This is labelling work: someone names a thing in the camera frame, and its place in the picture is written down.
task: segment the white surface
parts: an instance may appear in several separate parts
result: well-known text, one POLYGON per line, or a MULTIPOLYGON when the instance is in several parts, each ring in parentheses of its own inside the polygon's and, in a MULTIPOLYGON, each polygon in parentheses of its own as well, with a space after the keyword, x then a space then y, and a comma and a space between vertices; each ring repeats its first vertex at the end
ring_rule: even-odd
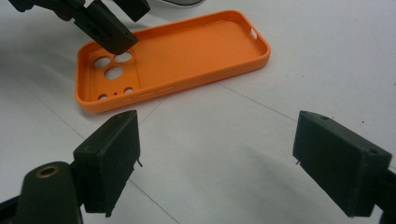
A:
POLYGON ((100 115, 74 98, 76 55, 91 41, 46 9, 0 3, 0 201, 24 175, 73 150, 112 115, 136 109, 144 168, 113 217, 85 223, 376 223, 348 218, 295 165, 300 110, 334 118, 395 154, 396 1, 149 1, 132 30, 224 9, 243 12, 272 47, 261 70, 100 115))

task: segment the white table surface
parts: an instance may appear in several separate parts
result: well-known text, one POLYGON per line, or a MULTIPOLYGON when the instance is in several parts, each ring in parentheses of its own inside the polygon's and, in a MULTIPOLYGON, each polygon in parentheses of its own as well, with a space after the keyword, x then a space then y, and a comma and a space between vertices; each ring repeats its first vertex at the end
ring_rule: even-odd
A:
MULTIPOLYGON (((131 30, 224 9, 243 12, 272 47, 255 72, 102 114, 77 104, 77 51, 91 41, 43 8, 0 3, 0 201, 24 175, 73 150, 112 115, 135 109, 136 166, 111 218, 85 223, 377 223, 348 218, 295 165, 300 110, 334 118, 396 153, 396 1, 151 0, 131 30)), ((395 172, 396 160, 391 163, 395 172)))

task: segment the orange phone case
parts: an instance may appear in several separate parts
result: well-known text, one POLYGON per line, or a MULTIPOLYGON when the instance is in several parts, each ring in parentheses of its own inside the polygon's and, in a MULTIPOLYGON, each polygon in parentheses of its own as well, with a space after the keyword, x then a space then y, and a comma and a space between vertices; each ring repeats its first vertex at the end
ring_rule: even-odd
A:
POLYGON ((129 59, 95 42, 79 50, 76 99, 85 110, 99 113, 244 74, 264 67, 271 53, 248 19, 234 10, 134 35, 139 42, 128 50, 129 59))

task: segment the phone case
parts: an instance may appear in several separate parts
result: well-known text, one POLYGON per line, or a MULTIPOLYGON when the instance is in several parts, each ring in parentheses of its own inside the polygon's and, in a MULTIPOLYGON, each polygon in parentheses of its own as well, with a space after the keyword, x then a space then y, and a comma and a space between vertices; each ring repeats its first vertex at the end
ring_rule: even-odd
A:
POLYGON ((134 32, 139 42, 113 55, 95 42, 78 52, 76 99, 99 113, 264 67, 270 46, 234 10, 134 32))

